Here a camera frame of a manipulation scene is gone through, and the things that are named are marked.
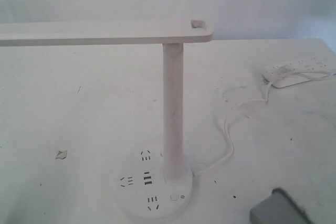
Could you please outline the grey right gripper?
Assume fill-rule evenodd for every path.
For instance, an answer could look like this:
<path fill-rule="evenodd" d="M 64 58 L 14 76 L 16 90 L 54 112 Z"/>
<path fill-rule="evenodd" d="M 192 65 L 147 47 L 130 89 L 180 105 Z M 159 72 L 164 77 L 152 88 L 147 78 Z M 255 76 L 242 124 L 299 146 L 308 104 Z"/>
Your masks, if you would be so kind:
<path fill-rule="evenodd" d="M 275 187 L 249 210 L 250 223 L 324 223 L 323 210 L 310 195 Z"/>

